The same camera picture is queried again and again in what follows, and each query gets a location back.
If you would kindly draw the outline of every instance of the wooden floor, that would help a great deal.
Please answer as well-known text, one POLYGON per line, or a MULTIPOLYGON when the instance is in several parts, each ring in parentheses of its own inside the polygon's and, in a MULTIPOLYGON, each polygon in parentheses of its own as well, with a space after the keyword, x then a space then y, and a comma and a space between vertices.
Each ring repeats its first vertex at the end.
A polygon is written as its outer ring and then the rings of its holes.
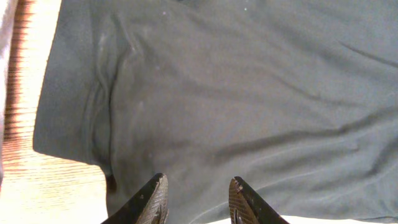
POLYGON ((32 132, 60 0, 19 0, 12 38, 0 223, 101 223, 105 184, 94 166, 32 150, 32 132))

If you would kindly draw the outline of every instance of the dark green t-shirt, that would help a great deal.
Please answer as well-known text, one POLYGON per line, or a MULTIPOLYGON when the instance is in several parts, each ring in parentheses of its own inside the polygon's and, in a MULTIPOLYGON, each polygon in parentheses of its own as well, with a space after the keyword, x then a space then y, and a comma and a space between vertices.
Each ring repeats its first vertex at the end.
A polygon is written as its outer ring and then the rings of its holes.
POLYGON ((63 1, 34 149, 101 166, 109 214, 163 172, 173 224, 228 217, 236 175, 282 215, 398 222, 397 15, 397 1, 63 1))

